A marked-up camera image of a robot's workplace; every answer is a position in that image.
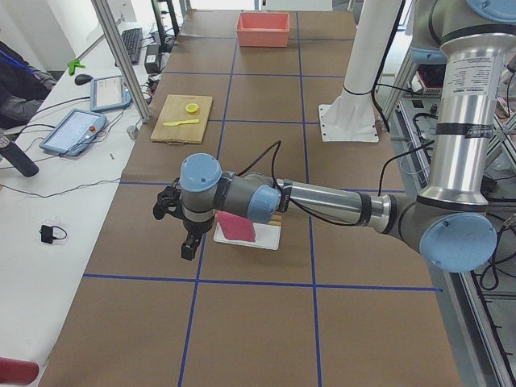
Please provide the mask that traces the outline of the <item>pink wiping cloth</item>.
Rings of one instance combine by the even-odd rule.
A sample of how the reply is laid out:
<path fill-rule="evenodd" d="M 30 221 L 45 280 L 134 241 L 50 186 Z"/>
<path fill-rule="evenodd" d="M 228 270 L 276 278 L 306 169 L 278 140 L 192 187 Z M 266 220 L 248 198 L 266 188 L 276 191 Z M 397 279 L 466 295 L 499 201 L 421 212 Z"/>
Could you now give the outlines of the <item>pink wiping cloth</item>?
<path fill-rule="evenodd" d="M 244 242 L 256 241 L 253 222 L 247 218 L 224 211 L 219 211 L 216 218 L 225 239 Z"/>

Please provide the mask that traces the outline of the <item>white rectangular tray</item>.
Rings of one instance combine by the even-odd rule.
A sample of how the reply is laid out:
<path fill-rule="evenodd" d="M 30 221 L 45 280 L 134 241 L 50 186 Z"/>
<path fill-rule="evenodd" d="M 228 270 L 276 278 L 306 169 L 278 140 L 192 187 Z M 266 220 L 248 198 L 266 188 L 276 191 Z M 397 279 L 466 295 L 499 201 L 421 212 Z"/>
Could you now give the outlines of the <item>white rectangular tray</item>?
<path fill-rule="evenodd" d="M 213 240 L 217 243 L 226 243 L 251 248 L 262 248 L 268 250 L 277 250 L 281 238 L 281 226 L 264 225 L 255 223 L 255 241 L 243 241 L 226 239 L 219 225 L 216 226 Z"/>

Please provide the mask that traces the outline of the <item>wooden cutting board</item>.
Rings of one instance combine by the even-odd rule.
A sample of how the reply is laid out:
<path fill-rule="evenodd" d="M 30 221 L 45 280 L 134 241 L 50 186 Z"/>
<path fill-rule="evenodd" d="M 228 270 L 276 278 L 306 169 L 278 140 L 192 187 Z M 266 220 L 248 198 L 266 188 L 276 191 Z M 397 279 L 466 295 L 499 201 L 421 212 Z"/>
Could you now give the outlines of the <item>wooden cutting board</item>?
<path fill-rule="evenodd" d="M 151 141 L 158 143 L 200 144 L 205 135 L 208 118 L 213 104 L 211 96 L 169 94 L 151 134 Z M 197 103 L 199 110 L 194 114 L 185 111 L 189 103 Z M 165 127 L 164 122 L 199 119 L 200 123 Z"/>

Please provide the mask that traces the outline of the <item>yellow round lid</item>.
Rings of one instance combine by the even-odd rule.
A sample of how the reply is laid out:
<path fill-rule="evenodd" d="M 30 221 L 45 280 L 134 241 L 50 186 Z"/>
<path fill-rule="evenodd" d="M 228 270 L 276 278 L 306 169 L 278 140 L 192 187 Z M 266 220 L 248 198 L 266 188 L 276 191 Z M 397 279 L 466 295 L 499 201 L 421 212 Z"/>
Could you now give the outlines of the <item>yellow round lid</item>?
<path fill-rule="evenodd" d="M 199 105 L 197 103 L 189 103 L 185 106 L 185 111 L 189 114 L 194 114 L 199 110 Z"/>

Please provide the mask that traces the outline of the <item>small black clip device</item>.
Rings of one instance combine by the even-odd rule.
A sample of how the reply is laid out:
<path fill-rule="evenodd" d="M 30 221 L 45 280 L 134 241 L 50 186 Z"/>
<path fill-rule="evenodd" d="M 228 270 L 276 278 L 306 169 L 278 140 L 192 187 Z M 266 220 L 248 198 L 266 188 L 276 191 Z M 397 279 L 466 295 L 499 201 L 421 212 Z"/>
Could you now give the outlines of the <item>small black clip device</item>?
<path fill-rule="evenodd" d="M 46 225 L 40 226 L 40 241 L 46 244 L 53 244 L 55 241 L 61 241 L 68 237 L 67 231 L 59 226 Z"/>

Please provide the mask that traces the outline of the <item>near blue teach pendant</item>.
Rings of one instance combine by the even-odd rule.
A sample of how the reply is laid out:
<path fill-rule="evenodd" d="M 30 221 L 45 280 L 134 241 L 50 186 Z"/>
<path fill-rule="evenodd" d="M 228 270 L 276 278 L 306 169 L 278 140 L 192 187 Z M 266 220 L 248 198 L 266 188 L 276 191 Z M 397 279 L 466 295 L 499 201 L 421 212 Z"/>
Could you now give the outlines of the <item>near blue teach pendant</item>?
<path fill-rule="evenodd" d="M 103 130 L 104 114 L 88 110 L 71 110 L 44 138 L 40 148 L 60 156 L 78 156 Z"/>

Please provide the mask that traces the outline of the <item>blue teach pendant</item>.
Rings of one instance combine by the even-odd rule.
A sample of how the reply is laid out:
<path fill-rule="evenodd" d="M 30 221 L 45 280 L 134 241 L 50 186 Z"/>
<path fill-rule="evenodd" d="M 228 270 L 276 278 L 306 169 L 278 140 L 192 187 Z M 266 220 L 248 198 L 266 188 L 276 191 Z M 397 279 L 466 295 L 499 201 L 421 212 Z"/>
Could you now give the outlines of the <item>blue teach pendant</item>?
<path fill-rule="evenodd" d="M 60 156 L 78 156 L 103 130 L 104 114 L 88 110 L 71 110 L 44 138 L 40 148 Z"/>
<path fill-rule="evenodd" d="M 131 95 L 122 76 L 94 78 L 90 82 L 90 110 L 102 113 L 129 106 Z"/>

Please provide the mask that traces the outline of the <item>black power adapter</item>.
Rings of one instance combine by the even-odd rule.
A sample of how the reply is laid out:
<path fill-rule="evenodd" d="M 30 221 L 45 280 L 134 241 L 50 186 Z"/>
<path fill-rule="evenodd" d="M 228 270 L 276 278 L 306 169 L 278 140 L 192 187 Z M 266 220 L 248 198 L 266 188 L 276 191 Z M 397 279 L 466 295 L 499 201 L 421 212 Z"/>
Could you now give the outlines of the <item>black power adapter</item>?
<path fill-rule="evenodd" d="M 156 74 L 161 69 L 161 51 L 158 44 L 149 44 L 146 47 L 144 67 L 147 74 Z"/>

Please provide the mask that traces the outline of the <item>red cylinder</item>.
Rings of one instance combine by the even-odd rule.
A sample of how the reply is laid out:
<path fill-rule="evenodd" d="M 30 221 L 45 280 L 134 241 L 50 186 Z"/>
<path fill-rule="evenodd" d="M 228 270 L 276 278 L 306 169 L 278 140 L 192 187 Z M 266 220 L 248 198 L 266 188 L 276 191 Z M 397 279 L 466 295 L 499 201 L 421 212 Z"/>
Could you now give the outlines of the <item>red cylinder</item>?
<path fill-rule="evenodd" d="M 40 372 L 39 365 L 31 361 L 2 357 L 0 363 L 2 385 L 29 385 L 38 377 Z"/>

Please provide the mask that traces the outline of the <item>green clamp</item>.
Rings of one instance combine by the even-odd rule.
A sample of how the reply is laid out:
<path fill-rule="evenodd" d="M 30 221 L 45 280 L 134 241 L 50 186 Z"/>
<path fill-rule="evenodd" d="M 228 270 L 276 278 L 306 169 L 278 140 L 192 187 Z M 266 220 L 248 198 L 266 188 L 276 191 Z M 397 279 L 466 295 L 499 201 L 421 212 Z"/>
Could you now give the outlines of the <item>green clamp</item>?
<path fill-rule="evenodd" d="M 78 58 L 71 60 L 68 64 L 68 74 L 69 76 L 73 76 L 76 73 L 77 69 L 84 69 L 85 65 L 80 62 Z"/>

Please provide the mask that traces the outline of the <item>black keyboard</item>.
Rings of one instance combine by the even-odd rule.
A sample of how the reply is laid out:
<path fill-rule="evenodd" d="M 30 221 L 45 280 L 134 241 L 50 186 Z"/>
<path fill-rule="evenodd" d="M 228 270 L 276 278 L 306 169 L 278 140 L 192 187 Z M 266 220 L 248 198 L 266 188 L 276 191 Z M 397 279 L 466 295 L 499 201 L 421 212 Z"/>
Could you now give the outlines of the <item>black keyboard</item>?
<path fill-rule="evenodd" d="M 143 30 L 141 28 L 124 30 L 121 34 L 121 39 L 131 63 L 133 65 L 138 64 L 143 42 Z"/>

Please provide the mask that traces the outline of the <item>pink plastic bin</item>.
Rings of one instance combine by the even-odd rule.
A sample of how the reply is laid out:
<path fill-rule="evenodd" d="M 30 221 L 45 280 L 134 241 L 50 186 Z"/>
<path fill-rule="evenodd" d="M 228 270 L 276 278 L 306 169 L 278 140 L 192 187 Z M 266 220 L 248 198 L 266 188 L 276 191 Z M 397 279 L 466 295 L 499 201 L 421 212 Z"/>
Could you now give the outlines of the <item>pink plastic bin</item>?
<path fill-rule="evenodd" d="M 236 26 L 240 47 L 286 48 L 289 31 L 287 12 L 241 12 Z"/>

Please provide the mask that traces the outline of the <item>seated person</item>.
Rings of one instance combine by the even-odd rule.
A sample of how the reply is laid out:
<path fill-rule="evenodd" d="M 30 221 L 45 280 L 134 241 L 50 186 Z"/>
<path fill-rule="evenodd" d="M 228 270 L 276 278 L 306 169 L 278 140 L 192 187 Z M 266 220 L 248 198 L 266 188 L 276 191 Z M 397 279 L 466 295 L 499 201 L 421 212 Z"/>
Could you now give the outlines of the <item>seated person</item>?
<path fill-rule="evenodd" d="M 1 129 L 29 123 L 56 83 L 1 42 Z"/>

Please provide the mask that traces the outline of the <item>aluminium frame post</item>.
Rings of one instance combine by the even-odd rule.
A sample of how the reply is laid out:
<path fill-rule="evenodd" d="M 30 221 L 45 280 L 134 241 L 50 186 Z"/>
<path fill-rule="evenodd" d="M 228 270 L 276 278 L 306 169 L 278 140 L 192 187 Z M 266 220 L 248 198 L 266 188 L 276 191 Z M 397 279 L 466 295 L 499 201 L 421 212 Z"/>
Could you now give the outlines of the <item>aluminium frame post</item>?
<path fill-rule="evenodd" d="M 114 20 L 114 16 L 106 0 L 92 0 L 93 8 L 102 27 L 104 36 L 109 45 L 115 62 L 118 65 L 129 89 L 132 100 L 138 110 L 142 123 L 147 123 L 151 118 L 148 104 L 139 86 L 139 81 L 132 67 L 132 63 L 123 44 L 119 29 Z"/>

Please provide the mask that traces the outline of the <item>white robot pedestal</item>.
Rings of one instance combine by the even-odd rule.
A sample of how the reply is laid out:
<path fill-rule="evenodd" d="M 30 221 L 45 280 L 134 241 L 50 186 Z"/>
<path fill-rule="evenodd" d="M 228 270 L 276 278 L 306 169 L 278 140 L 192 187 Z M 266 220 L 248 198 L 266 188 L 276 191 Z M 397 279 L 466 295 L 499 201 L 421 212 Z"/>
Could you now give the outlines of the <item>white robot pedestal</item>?
<path fill-rule="evenodd" d="M 372 91 L 404 6 L 401 0 L 363 3 L 342 92 L 331 104 L 318 107 L 324 142 L 379 141 Z"/>

